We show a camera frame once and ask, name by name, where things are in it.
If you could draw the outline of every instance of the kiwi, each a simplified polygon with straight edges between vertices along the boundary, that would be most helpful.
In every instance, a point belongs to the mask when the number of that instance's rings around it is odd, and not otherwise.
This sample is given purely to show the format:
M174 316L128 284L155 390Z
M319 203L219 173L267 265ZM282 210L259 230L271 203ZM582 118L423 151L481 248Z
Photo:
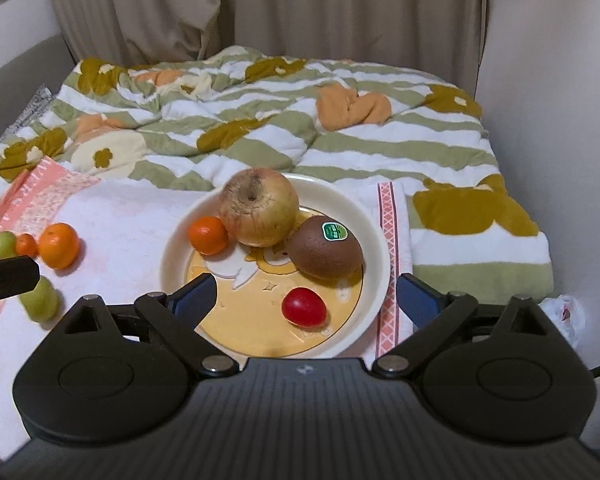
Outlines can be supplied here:
M291 234L286 252L296 268L312 278L348 278L363 263L360 243L344 225L328 216L312 216Z

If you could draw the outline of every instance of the green and white striped blanket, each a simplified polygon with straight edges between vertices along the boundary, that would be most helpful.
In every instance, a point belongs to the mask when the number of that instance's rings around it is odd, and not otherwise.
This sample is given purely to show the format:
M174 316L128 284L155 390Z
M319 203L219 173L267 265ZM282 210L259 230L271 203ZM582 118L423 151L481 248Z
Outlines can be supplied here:
M388 97L382 125L327 132L320 88ZM211 190L248 166L309 175L355 195L399 180L414 273L437 290L502 303L551 293L544 234L510 199L480 107L434 76L373 63L267 58L233 46L199 62L125 69L84 60L38 121L0 144L0 197L43 155L100 178Z

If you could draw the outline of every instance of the pink stripe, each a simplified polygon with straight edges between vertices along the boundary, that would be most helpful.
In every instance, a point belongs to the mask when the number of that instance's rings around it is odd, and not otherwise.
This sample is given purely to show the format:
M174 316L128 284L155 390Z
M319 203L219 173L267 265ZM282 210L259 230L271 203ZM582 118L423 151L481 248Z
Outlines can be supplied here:
M394 247L395 254L393 260L393 270L394 270L394 309L395 309L395 338L394 338L394 346L397 346L400 342L400 309L398 308L398 299L395 295L395 288L398 283L398 277L400 276L400 255L399 247L398 247L398 212L395 207L395 192L394 186L391 186L391 205L394 211Z
M395 251L396 213L393 186L390 182L383 182L378 184L378 191L380 195L382 232L387 240L391 258L391 276L379 316L380 321L376 345L376 357L391 350L395 346L395 341L398 338L398 309L395 299L395 282L397 279L397 259Z
M0 231L37 237L50 224L67 198L99 179L66 170L43 158L29 173L23 171L0 200ZM0 314L5 301L0 300Z
M380 215L380 228L384 232L384 225L382 220L382 194L380 193L380 184L378 184L378 214ZM380 331L382 330L382 307L380 307L380 312L378 312L378 317L376 318L376 323L378 324L378 329L376 330L376 359L380 355Z

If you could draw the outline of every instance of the screw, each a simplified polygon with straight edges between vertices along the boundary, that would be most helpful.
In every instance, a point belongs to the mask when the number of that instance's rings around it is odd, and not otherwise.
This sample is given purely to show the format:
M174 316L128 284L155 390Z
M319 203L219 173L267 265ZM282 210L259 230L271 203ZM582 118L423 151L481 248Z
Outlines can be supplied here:
M401 355L383 355L378 359L378 366L385 372L403 372L409 368L409 360Z
M226 372L234 366L234 361L226 355L209 355L202 359L202 367L209 372Z

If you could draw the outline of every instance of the kiwi sticker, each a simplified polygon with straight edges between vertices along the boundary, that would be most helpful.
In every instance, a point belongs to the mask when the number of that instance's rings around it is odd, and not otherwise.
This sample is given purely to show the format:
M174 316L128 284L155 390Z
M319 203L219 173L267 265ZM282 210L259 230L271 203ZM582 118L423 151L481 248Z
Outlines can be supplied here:
M347 228L337 222L325 222L322 224L322 233L325 239L330 242L344 240L349 235Z

